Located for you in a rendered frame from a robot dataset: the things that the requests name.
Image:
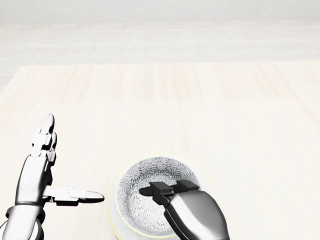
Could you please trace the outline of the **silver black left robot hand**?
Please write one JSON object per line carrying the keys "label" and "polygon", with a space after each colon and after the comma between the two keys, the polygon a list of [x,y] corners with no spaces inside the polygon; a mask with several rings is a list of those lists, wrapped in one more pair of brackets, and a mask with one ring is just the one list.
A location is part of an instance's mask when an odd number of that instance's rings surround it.
{"label": "silver black left robot hand", "polygon": [[105,197],[98,192],[75,189],[73,186],[52,188],[51,167],[56,162],[57,134],[55,118],[48,114],[33,138],[30,155],[24,161],[15,194],[15,204],[31,204],[43,207],[46,203],[58,206],[101,203]]}

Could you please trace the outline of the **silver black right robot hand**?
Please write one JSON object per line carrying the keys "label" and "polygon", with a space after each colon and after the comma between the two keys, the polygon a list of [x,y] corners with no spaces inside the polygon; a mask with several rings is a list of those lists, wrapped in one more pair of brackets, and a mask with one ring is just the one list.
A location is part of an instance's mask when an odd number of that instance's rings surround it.
{"label": "silver black right robot hand", "polygon": [[231,240],[221,208],[192,181],[154,181],[139,193],[164,207],[165,219],[181,240]]}

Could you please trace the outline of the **patterned black white bowl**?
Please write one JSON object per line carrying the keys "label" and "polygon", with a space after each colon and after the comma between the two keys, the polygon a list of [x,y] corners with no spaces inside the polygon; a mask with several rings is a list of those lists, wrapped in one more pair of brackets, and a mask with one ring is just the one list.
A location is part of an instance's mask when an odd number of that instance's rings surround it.
{"label": "patterned black white bowl", "polygon": [[173,155],[156,154],[143,157],[123,170],[116,187],[115,203],[124,223],[135,233],[151,239],[172,238],[176,234],[164,216],[164,207],[139,190],[150,182],[171,186],[178,180],[189,180],[200,186],[193,167]]}

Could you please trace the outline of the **white plate with yellow rim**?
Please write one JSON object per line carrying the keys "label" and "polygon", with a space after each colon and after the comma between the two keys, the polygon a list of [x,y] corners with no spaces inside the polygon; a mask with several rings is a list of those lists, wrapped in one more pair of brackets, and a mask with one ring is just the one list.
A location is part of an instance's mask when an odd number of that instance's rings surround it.
{"label": "white plate with yellow rim", "polygon": [[[154,155],[170,155],[171,156],[172,154],[165,154],[165,153],[150,154],[144,157],[140,157],[137,160],[145,157],[154,156]],[[214,195],[214,189],[213,189],[212,183],[210,182],[210,179],[201,168],[199,168],[194,162],[189,161],[183,157],[180,157],[177,155],[172,155],[172,156],[177,157],[179,159],[186,160],[189,166],[193,167],[194,172],[198,176],[198,180],[200,181],[200,185],[199,185],[200,189],[203,191],[206,191],[211,196]],[[118,240],[180,240],[177,235],[171,238],[167,237],[167,238],[156,238],[156,239],[139,235],[135,233],[133,230],[131,230],[120,217],[119,212],[117,210],[117,204],[116,204],[117,184],[120,181],[121,173],[123,173],[124,170],[135,161],[129,163],[127,166],[124,167],[124,169],[121,170],[121,172],[116,176],[109,190],[108,199],[107,199],[107,212],[108,212],[109,222],[112,227],[112,230],[114,231],[114,234],[116,235]]]}

